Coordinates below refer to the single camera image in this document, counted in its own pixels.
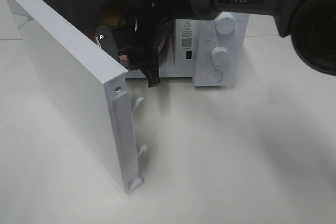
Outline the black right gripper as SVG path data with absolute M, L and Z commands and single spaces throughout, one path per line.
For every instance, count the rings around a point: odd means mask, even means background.
M 159 48 L 173 24 L 169 9 L 166 6 L 142 6 L 140 8 L 133 7 L 132 10 L 132 20 L 126 25 L 133 27 L 132 32 L 134 32 L 136 40 L 144 45 Z M 159 64 L 150 64 L 140 70 L 158 71 Z

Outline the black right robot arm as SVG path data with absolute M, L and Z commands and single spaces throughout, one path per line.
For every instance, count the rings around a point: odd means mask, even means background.
M 213 20 L 221 12 L 271 16 L 280 37 L 310 68 L 335 75 L 335 0 L 138 0 L 128 33 L 129 65 L 155 80 L 158 47 L 175 19 Z

